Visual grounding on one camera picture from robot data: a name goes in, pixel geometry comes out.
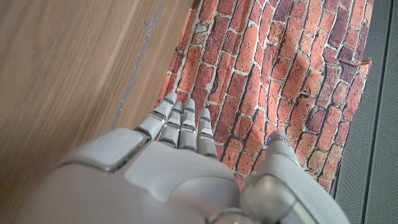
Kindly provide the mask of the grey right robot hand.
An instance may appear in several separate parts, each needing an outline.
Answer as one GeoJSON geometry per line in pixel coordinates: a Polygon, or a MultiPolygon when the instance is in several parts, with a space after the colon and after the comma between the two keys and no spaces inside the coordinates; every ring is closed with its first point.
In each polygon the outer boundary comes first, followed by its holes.
{"type": "Polygon", "coordinates": [[[347,223],[274,131],[239,187],[218,160],[210,112],[170,92],[135,129],[117,128],[61,160],[16,223],[347,223]]]}

